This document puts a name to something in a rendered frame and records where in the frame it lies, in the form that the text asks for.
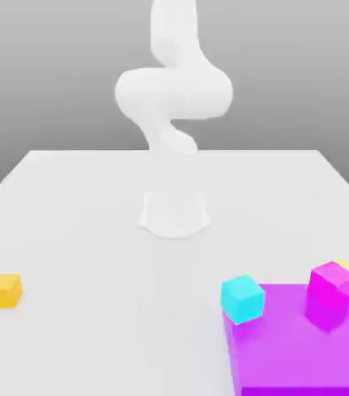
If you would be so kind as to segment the small cyan cube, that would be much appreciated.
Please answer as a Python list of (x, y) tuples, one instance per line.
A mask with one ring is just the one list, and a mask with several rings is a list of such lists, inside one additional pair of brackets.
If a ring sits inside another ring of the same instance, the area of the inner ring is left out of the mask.
[(260, 317), (264, 304), (265, 290), (249, 275), (221, 283), (221, 308), (235, 325)]

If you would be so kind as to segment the small magenta cube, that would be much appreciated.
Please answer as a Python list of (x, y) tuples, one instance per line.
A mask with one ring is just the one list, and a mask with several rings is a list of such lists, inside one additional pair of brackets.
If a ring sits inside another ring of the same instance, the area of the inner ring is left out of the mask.
[(306, 287), (306, 318), (319, 329), (330, 332), (349, 313), (349, 269), (337, 261), (313, 268)]

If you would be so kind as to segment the small orange cube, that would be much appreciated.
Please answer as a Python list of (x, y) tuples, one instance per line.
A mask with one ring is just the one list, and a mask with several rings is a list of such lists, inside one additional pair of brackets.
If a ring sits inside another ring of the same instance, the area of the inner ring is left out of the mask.
[(19, 274), (0, 274), (0, 309), (15, 308), (22, 296)]

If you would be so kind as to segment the large purple box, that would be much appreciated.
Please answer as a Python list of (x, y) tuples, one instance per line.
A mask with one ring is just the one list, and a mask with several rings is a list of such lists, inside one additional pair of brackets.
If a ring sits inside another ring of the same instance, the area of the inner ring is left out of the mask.
[(262, 316), (224, 318), (234, 396), (349, 396), (349, 306), (330, 311), (303, 284), (262, 287)]

